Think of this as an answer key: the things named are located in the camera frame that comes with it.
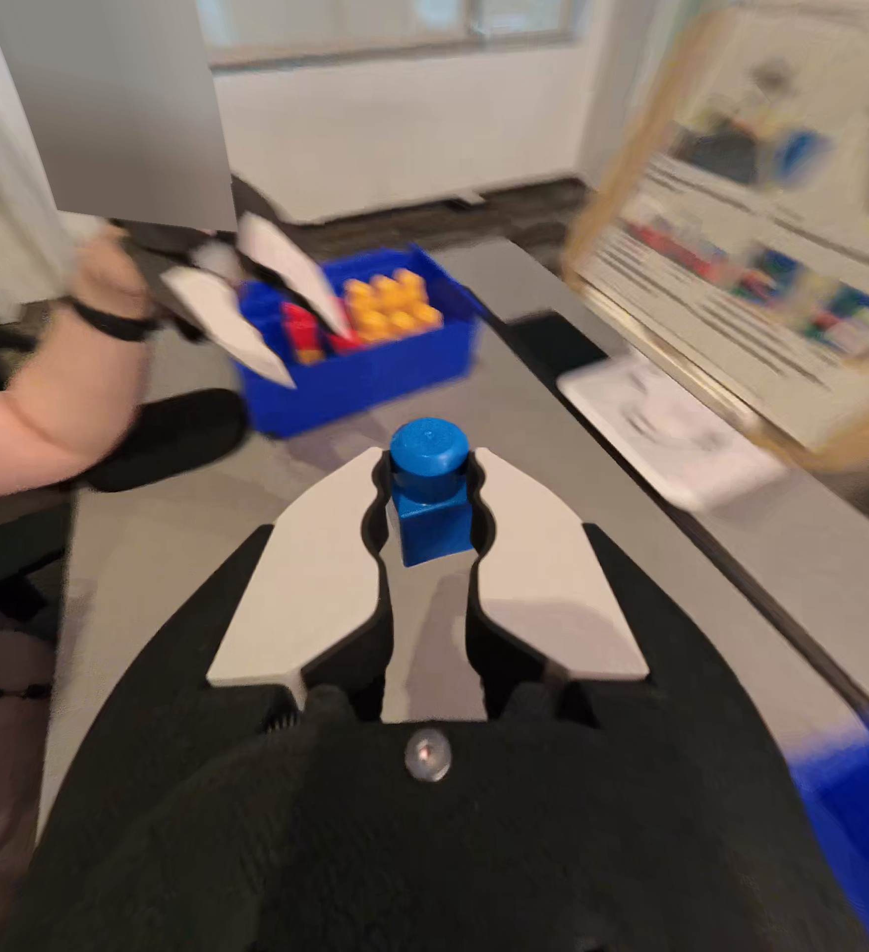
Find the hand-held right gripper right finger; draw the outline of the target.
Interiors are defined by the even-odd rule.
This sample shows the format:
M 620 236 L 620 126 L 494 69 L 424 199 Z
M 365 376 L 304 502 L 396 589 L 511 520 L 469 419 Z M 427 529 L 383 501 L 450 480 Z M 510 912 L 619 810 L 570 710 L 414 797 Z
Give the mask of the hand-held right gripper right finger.
M 583 520 L 485 447 L 469 461 L 476 552 L 465 650 L 485 698 L 520 684 L 646 684 L 650 670 Z

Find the person's left hand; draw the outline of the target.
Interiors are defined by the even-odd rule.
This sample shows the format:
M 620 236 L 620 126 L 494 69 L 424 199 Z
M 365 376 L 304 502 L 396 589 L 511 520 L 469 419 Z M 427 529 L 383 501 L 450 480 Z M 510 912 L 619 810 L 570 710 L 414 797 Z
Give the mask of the person's left hand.
M 76 255 L 70 296 L 78 303 L 115 317 L 143 321 L 154 316 L 148 284 L 127 253 L 128 234 L 106 223 Z

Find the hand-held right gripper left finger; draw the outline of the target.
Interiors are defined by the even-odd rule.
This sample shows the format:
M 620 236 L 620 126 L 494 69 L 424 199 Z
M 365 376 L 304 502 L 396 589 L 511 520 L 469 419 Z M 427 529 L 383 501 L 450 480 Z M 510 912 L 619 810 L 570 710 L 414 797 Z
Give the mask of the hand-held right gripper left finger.
M 382 603 L 379 544 L 366 520 L 387 493 L 372 446 L 296 498 L 268 541 L 206 674 L 213 687 L 278 685 L 298 706 L 306 678 L 367 625 Z

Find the blue mega block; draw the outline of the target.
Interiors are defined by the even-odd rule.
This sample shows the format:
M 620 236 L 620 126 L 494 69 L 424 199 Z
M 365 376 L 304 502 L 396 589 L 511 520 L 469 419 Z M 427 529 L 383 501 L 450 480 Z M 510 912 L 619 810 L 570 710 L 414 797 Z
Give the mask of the blue mega block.
M 464 432 L 440 418 L 416 419 L 394 433 L 392 500 L 405 567 L 472 548 L 469 453 Z

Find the instruction sheet board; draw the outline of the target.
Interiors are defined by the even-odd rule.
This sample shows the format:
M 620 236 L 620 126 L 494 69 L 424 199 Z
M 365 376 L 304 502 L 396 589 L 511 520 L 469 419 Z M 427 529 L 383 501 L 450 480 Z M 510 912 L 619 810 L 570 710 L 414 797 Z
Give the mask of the instruction sheet board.
M 869 2 L 696 16 L 563 266 L 754 443 L 869 469 Z

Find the black wristband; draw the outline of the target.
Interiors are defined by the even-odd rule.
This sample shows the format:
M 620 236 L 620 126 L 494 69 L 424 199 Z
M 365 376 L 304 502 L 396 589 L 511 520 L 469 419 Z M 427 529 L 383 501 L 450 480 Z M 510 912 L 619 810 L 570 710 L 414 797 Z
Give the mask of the black wristband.
M 88 306 L 71 296 L 65 297 L 63 303 L 69 306 L 84 324 L 110 339 L 123 343 L 143 343 L 159 327 L 159 321 L 154 318 L 135 319 L 117 316 Z

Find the blue plastic bin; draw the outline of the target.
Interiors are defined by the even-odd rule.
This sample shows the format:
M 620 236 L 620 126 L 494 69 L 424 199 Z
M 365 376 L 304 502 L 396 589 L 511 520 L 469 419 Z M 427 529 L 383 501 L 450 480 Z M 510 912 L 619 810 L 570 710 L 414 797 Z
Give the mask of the blue plastic bin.
M 822 852 L 869 932 L 869 734 L 801 751 L 789 769 Z
M 470 373 L 486 312 L 480 301 L 420 246 L 383 247 L 336 259 L 323 267 L 338 294 L 344 292 L 346 280 L 368 280 L 376 274 L 391 277 L 399 268 L 424 279 L 429 303 L 441 312 L 443 326 L 346 355 L 335 354 L 322 331 L 328 355 L 313 365 L 297 363 L 284 333 L 285 294 L 259 280 L 244 285 L 240 293 L 244 318 L 284 361 L 296 384 L 295 388 L 279 386 L 235 363 L 250 423 L 256 431 L 278 438 L 293 437 Z

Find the person's left forearm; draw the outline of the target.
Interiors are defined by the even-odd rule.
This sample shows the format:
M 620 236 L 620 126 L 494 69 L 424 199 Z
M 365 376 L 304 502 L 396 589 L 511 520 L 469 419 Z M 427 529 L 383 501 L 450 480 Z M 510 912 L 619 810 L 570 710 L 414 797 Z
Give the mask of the person's left forearm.
M 151 356 L 149 341 L 113 338 L 58 305 L 0 391 L 0 497 L 68 481 L 108 456 L 137 417 Z

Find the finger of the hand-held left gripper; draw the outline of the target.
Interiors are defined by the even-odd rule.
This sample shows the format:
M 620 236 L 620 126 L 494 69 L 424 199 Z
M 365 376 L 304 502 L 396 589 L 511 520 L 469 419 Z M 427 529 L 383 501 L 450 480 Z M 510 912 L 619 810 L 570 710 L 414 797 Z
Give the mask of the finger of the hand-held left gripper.
M 243 213 L 237 227 L 237 250 L 248 268 L 270 283 L 280 281 L 303 300 L 330 331 L 353 339 L 345 307 L 323 269 L 273 222 L 253 212 Z
M 213 272 L 173 267 L 160 277 L 180 315 L 191 318 L 215 345 L 237 363 L 279 387 L 296 388 L 283 360 L 243 317 L 233 287 Z

